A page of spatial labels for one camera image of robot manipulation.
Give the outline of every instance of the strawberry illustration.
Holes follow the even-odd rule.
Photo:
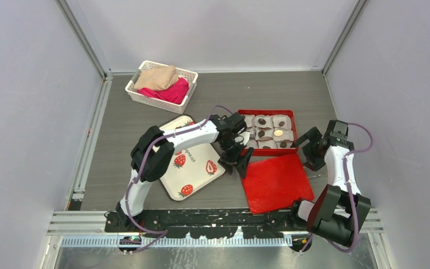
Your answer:
[[[193,191],[194,191],[194,186],[188,184],[183,186],[182,189],[180,189],[179,195],[180,197],[184,198],[189,196]]]
[[[182,166],[184,166],[185,164],[185,155],[179,155],[177,158],[175,158],[174,160],[174,166],[177,168],[181,168]]]
[[[188,122],[186,122],[185,124],[184,124],[184,127],[185,126],[189,126],[189,125],[194,125],[195,124],[195,122],[193,122],[193,121],[188,121]]]
[[[205,166],[205,170],[209,175],[215,175],[215,172],[217,171],[217,165],[212,161],[207,161],[207,165]]]

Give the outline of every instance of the strawberry print tray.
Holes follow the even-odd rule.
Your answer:
[[[161,130],[173,130],[194,124],[188,115],[180,115],[160,126]],[[220,177],[224,168],[218,164],[220,156],[211,144],[202,144],[174,153],[171,165],[167,168],[161,182],[169,196],[182,201]]]

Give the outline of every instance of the pink cloth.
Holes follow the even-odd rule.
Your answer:
[[[189,83],[183,77],[164,91],[153,91],[148,88],[138,90],[139,94],[147,97],[157,98],[180,105],[184,101],[184,97],[189,91]]]

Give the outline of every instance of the robotic arm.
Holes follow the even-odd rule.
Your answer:
[[[229,173],[233,172],[234,166],[240,176],[245,178],[248,162],[254,150],[250,148],[244,156],[241,156],[241,151],[245,148],[243,141],[247,141],[249,138],[249,132],[245,131],[246,123],[238,113],[234,113],[229,117],[212,115],[205,125],[199,122],[177,130],[162,131],[157,126],[149,128],[131,152],[132,172],[130,184],[132,184],[138,173],[141,173],[140,180],[127,193],[129,208],[124,206],[126,202],[125,195],[116,206],[117,212],[121,217],[123,217],[122,214],[125,216],[140,214],[151,185],[166,173],[172,155],[175,152],[196,145],[218,142],[223,150],[218,161],[219,164]],[[144,160],[144,154],[149,145],[161,136],[169,137],[156,143],[147,160]],[[145,162],[145,165],[143,171],[141,171],[140,167],[143,162]]]
[[[348,123],[331,120],[324,136],[314,127],[293,144],[293,147],[297,147],[309,140],[302,148],[307,159],[304,165],[313,171],[327,165],[328,185],[315,203],[295,201],[291,209],[291,220],[297,225],[305,226],[311,233],[350,247],[354,238],[354,218],[345,181],[346,172],[354,195],[358,230],[368,215],[371,203],[370,199],[361,195],[357,187],[352,167],[353,154],[347,155],[354,147],[352,142],[347,141],[347,135]],[[346,155],[347,166],[344,166]],[[350,217],[335,214],[337,206],[345,208]]]

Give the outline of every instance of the white laundry basket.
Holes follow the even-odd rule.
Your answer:
[[[141,64],[141,66],[139,66],[138,72],[134,74],[134,76],[126,85],[126,88],[125,88],[126,92],[129,94],[129,96],[131,96],[131,99],[133,99],[133,101],[155,106],[157,108],[168,110],[174,113],[182,114],[185,108],[187,107],[187,105],[189,104],[189,100],[195,91],[195,87],[197,86],[197,77],[199,76],[199,74],[188,70],[180,69],[180,68],[175,68],[179,77],[183,77],[189,83],[189,91],[187,92],[187,95],[184,97],[184,101],[182,101],[180,105],[173,104],[156,98],[146,97],[142,94],[135,92],[133,89],[134,84],[136,83],[136,81],[139,78],[139,75],[141,74],[141,71],[151,70],[154,68],[164,67],[164,66],[167,66],[167,65],[162,63],[151,62],[151,61],[144,61]]]

